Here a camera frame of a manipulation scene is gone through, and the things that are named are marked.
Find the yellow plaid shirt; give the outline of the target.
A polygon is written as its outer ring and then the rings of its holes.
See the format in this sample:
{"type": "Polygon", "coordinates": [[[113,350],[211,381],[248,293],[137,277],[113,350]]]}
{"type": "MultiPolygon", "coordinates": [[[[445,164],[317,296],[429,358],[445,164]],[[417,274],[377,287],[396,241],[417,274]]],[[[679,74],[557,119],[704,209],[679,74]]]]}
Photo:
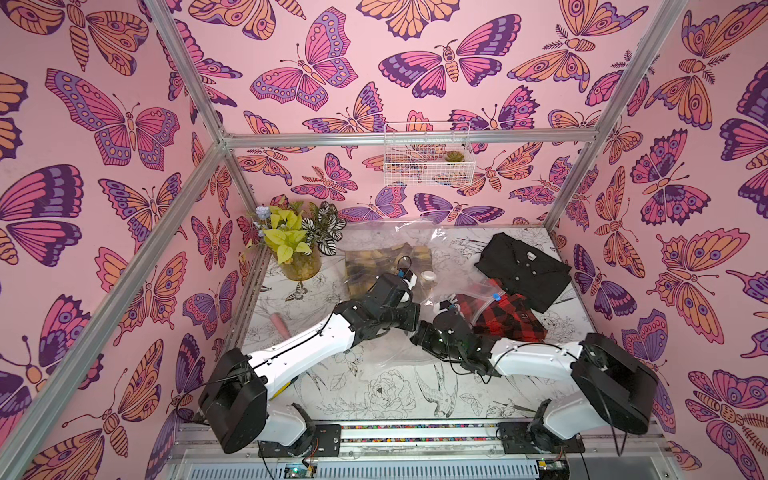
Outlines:
{"type": "Polygon", "coordinates": [[[347,251],[344,255],[345,282],[351,299],[361,298],[383,273],[397,273],[410,260],[417,275],[433,270],[432,251],[424,245],[402,243],[374,250],[347,251]]]}

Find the red black plaid shirt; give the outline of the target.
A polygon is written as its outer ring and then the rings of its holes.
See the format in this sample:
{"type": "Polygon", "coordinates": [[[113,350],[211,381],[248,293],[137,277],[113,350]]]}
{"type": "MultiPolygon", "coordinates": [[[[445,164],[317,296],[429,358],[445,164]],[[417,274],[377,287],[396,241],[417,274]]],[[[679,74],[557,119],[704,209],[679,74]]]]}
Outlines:
{"type": "Polygon", "coordinates": [[[543,342],[548,330],[523,295],[505,292],[495,281],[474,283],[449,296],[475,334],[522,342],[543,342]]]}

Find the clear plastic vacuum bag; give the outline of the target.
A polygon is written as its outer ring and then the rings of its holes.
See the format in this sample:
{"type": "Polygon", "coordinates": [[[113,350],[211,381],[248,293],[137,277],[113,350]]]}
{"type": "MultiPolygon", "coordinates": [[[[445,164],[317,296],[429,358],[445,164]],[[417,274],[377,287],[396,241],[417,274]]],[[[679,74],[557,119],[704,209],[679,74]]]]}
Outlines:
{"type": "Polygon", "coordinates": [[[374,250],[402,243],[424,245],[432,251],[433,270],[418,276],[413,300],[421,305],[420,318],[430,322],[437,306],[471,284],[488,280],[476,267],[480,253],[494,232],[482,228],[441,227],[430,222],[367,222],[348,227],[339,244],[343,259],[337,270],[345,282],[344,255],[347,251],[374,250]]]}

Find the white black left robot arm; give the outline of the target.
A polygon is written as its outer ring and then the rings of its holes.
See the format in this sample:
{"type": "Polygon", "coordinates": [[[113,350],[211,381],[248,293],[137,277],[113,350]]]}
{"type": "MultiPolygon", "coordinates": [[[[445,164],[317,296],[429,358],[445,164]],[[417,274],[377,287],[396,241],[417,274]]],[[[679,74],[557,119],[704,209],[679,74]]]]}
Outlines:
{"type": "Polygon", "coordinates": [[[306,371],[392,329],[414,332],[420,304],[418,275],[383,273],[363,297],[338,303],[308,330],[264,350],[233,348],[216,364],[199,398],[199,411],[223,453],[266,442],[290,456],[313,447],[316,425],[297,403],[277,400],[306,371]]]}

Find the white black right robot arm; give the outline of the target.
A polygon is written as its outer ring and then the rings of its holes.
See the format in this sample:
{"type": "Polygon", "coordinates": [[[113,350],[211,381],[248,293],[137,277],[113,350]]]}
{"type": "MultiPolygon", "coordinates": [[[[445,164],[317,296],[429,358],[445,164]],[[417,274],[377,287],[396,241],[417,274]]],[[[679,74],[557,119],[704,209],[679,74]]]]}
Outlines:
{"type": "Polygon", "coordinates": [[[487,380],[530,376],[573,385],[572,394],[543,401],[527,427],[541,450],[603,427],[631,435],[649,430],[659,379],[602,334],[578,342],[524,342],[475,333],[450,309],[421,321],[410,341],[487,380]]]}

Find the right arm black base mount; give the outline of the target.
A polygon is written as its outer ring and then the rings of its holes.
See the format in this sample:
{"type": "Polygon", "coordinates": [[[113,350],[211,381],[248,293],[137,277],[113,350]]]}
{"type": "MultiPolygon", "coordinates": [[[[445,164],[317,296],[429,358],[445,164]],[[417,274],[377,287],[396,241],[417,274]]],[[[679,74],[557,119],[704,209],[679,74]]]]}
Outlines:
{"type": "Polygon", "coordinates": [[[511,454],[566,454],[584,453],[585,446],[578,435],[561,439],[544,426],[544,413],[551,400],[543,401],[532,419],[504,421],[496,429],[496,438],[504,453],[511,454]]]}

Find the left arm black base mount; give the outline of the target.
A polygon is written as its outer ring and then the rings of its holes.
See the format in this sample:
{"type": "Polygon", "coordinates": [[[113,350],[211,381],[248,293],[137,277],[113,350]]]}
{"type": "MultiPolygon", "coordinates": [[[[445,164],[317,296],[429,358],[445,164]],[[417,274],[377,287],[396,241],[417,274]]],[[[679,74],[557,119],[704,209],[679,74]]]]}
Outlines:
{"type": "Polygon", "coordinates": [[[298,403],[269,404],[268,417],[256,437],[268,457],[337,457],[342,426],[318,423],[298,403]]]}

